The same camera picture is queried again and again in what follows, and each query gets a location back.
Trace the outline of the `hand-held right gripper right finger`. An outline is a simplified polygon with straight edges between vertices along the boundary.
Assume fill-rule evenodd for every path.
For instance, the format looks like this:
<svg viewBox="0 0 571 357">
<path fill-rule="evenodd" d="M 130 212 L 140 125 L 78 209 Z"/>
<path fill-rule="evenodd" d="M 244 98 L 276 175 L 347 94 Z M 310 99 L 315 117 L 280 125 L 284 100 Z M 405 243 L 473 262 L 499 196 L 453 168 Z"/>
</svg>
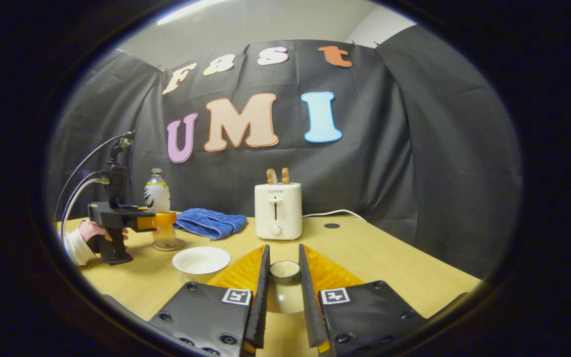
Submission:
<svg viewBox="0 0 571 357">
<path fill-rule="evenodd" d="M 308 342 L 320 355 L 367 355 L 426 323 L 387 282 L 364 282 L 304 244 L 298 251 Z"/>
</svg>

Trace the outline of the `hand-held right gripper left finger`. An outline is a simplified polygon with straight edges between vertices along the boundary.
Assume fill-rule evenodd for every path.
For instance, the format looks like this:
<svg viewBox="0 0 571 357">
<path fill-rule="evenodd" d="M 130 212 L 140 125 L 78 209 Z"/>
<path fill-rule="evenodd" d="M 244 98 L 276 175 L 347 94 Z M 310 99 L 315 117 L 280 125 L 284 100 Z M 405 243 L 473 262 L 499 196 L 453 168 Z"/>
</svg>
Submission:
<svg viewBox="0 0 571 357">
<path fill-rule="evenodd" d="M 149 324 L 208 356 L 253 356 L 264 346 L 269 267 L 263 245 L 206 283 L 185 283 Z"/>
</svg>

